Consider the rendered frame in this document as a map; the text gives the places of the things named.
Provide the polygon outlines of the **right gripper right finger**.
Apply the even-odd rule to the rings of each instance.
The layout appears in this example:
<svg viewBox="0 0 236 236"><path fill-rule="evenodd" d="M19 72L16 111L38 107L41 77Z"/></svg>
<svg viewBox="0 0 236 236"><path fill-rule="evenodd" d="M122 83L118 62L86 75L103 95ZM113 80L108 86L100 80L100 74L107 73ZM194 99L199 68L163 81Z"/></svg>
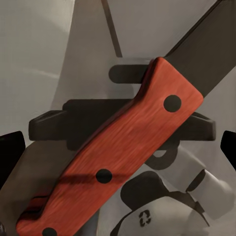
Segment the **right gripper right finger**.
<svg viewBox="0 0 236 236"><path fill-rule="evenodd" d="M225 131L220 147L236 170L236 133Z"/></svg>

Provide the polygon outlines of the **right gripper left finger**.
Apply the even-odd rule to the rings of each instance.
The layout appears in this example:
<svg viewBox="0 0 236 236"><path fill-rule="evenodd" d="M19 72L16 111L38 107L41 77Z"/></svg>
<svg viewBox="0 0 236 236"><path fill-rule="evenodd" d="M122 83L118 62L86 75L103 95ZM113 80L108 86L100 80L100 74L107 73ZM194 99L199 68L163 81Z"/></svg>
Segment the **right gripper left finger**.
<svg viewBox="0 0 236 236"><path fill-rule="evenodd" d="M21 131L0 136L0 190L26 149Z"/></svg>

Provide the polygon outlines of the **parer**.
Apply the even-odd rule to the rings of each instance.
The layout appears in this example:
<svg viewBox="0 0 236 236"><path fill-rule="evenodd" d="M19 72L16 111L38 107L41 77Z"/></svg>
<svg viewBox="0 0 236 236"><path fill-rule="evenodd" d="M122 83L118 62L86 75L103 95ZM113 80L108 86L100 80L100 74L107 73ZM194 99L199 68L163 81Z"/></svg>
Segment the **parer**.
<svg viewBox="0 0 236 236"><path fill-rule="evenodd" d="M222 0L167 57L140 97L73 158L43 206L16 222L18 236L73 236L196 111L236 66L236 0Z"/></svg>

